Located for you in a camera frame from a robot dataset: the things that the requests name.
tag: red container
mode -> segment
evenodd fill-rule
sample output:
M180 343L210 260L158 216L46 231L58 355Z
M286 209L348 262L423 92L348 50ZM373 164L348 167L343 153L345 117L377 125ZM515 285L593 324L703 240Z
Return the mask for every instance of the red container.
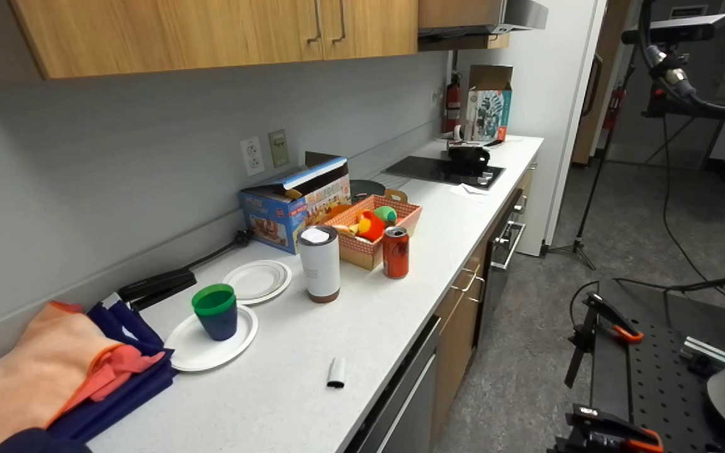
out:
M409 271L409 235L404 227L390 227L383 237L383 271L401 280Z

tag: electrical outlet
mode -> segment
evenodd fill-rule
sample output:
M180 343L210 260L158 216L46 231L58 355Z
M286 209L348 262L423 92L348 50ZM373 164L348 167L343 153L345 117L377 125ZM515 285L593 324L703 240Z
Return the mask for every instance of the electrical outlet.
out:
M242 158L244 158L244 174L247 175L262 174L263 170L262 140L255 135L255 139L239 140L239 145L242 145Z
M266 133L272 168L290 167L286 135L283 128Z

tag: pink cloth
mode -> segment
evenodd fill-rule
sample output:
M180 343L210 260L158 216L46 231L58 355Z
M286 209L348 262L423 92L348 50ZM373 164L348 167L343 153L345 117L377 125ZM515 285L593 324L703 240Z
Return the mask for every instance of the pink cloth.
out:
M48 427L88 397L107 397L160 357L107 340L72 305L46 305L0 357L0 443L25 427Z

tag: food container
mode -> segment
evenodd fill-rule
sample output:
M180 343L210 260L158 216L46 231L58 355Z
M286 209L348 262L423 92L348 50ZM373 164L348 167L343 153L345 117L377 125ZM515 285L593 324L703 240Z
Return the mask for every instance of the food container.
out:
M296 235L350 206L348 158L328 158L296 174L239 190L255 240L295 253Z
M408 196L402 190L384 190L383 196L377 194L367 196L324 223L343 231L345 227L356 221L360 212L375 212L377 206L392 206L397 214L395 227L404 227L408 235L413 237L421 206L408 204ZM365 270L375 270L383 262L383 240L367 242L360 237L339 235L339 260Z

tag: stove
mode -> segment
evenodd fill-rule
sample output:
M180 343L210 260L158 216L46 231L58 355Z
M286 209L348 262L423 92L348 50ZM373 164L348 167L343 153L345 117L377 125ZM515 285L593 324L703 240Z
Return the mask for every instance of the stove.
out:
M467 168L463 168L455 162L408 155L408 158L388 167L384 170L409 175L409 178L442 182L442 184L467 184L476 188L489 188L502 168L486 167L480 174L471 174Z

